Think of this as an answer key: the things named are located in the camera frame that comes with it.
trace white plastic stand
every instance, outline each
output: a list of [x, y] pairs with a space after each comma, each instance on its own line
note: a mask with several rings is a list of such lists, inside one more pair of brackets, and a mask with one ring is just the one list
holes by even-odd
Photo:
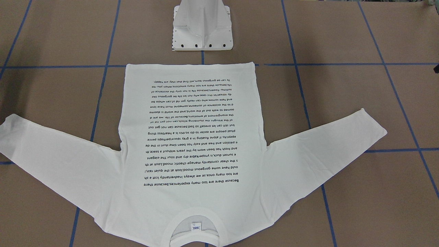
[[222, 0], [182, 0], [174, 8], [172, 49], [220, 51], [233, 47], [230, 8]]

